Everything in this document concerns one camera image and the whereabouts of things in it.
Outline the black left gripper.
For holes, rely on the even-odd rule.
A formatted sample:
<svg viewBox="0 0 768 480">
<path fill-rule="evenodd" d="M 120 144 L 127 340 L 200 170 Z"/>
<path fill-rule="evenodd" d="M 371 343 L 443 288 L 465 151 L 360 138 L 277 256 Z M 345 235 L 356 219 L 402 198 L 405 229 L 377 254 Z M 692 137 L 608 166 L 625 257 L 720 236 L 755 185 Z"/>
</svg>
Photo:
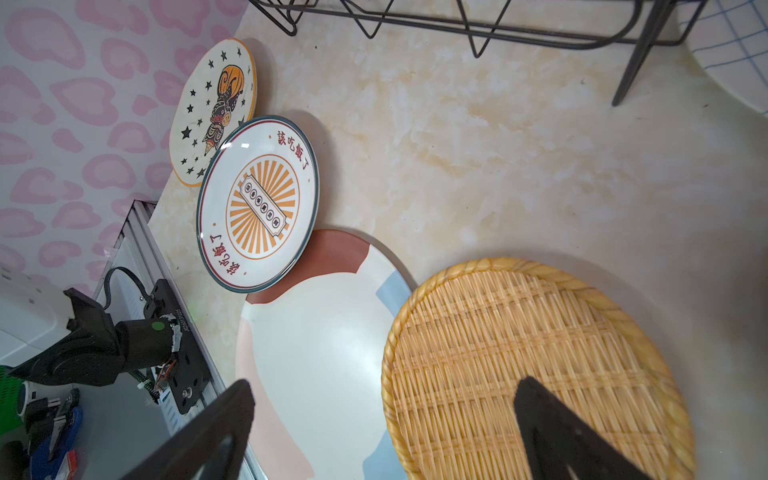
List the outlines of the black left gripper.
<svg viewBox="0 0 768 480">
<path fill-rule="evenodd" d="M 10 376 L 60 386 L 107 386 L 122 372 L 165 364 L 181 347 L 182 329 L 172 314 L 116 325 L 96 301 L 70 288 L 63 292 L 71 311 L 64 335 L 23 362 L 8 365 Z"/>
</svg>

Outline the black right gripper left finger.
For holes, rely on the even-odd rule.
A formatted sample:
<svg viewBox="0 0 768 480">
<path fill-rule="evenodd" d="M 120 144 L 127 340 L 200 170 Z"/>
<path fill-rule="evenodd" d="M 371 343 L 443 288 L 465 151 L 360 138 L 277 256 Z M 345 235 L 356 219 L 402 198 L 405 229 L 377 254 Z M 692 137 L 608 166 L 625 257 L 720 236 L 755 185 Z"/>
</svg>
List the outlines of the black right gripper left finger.
<svg viewBox="0 0 768 480">
<path fill-rule="evenodd" d="M 254 419 L 248 381 L 234 382 L 126 479 L 236 479 Z"/>
</svg>

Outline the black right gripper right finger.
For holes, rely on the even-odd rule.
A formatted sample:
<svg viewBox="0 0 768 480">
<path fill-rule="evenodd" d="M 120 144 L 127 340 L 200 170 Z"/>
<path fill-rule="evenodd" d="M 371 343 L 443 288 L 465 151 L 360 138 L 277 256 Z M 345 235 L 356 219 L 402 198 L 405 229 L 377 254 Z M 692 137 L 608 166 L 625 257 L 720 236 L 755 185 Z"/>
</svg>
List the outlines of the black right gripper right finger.
<svg viewBox="0 0 768 480">
<path fill-rule="evenodd" d="M 534 479 L 649 479 L 533 377 L 518 383 L 514 412 Z"/>
</svg>

